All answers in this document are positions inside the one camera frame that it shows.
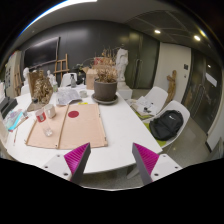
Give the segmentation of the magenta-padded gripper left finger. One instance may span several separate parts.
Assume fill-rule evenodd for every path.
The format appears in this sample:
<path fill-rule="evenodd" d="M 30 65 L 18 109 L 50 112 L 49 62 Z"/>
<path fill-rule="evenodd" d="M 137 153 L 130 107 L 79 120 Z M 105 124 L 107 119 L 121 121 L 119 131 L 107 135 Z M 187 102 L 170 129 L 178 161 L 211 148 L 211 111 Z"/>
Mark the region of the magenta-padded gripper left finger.
<path fill-rule="evenodd" d="M 42 168 L 45 171 L 79 185 L 90 153 L 91 146 L 89 143 L 86 143 L 65 155 L 57 154 L 45 163 Z"/>

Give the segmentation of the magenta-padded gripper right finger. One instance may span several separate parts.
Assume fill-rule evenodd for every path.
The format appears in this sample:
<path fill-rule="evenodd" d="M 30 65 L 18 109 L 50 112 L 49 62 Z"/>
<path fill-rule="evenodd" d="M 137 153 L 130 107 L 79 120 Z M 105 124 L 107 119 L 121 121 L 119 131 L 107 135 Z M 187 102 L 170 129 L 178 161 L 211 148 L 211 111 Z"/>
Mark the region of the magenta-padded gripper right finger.
<path fill-rule="evenodd" d="M 133 144 L 132 153 L 144 185 L 150 184 L 182 169 L 182 167 L 167 154 L 158 155 L 137 143 Z"/>

